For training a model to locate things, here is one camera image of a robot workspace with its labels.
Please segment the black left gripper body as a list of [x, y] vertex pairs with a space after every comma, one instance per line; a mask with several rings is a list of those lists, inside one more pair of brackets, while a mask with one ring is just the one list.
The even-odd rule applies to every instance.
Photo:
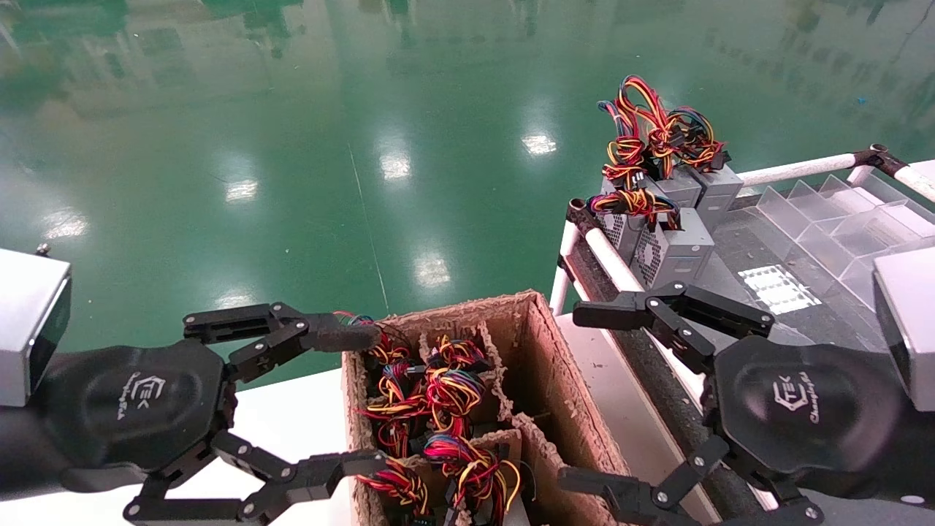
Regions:
[[236, 386], [204, 344], [111, 346], [56, 357], [40, 386], [41, 422], [67, 492], [109, 492], [167, 475], [231, 427]]

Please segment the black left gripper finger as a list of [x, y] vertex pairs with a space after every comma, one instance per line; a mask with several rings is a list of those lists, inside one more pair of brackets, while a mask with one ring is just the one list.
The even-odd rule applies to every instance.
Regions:
[[376, 325], [344, 325], [337, 314], [301, 313], [282, 302], [190, 313], [183, 325], [185, 338], [203, 344], [247, 340], [226, 366], [244, 384], [307, 352], [364, 352], [381, 342]]
[[[168, 490], [216, 459], [253, 476], [262, 486], [244, 500], [167, 497]], [[294, 505], [329, 500], [345, 477], [384, 470], [387, 460], [377, 450], [357, 450], [289, 463], [223, 430], [210, 434], [177, 462], [147, 476], [138, 496], [124, 509], [123, 518], [131, 524], [271, 524]]]

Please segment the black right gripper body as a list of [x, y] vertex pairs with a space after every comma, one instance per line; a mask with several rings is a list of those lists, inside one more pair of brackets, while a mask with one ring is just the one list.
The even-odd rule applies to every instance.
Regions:
[[712, 360], [730, 465], [745, 477], [884, 482], [915, 462], [915, 409], [892, 357], [747, 337]]

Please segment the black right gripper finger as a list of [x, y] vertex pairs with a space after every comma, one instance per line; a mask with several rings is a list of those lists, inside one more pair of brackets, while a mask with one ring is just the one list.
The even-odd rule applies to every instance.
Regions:
[[[741, 475], [737, 460], [731, 455], [734, 443], [712, 434], [683, 463], [672, 470], [656, 487], [631, 476], [611, 475], [576, 467], [560, 468], [559, 487], [565, 492], [592, 494], [608, 506], [611, 516], [621, 524], [698, 525], [688, 515], [682, 499], [695, 489], [720, 464]], [[777, 506], [759, 516], [732, 517], [725, 525], [822, 525], [825, 514], [818, 505], [803, 496], [788, 481], [763, 479]]]
[[715, 345], [691, 322], [731, 336], [767, 338], [774, 317], [694, 284], [671, 282], [650, 291], [622, 291], [611, 302], [576, 302], [573, 322], [617, 332], [647, 329], [695, 374], [714, 369]]

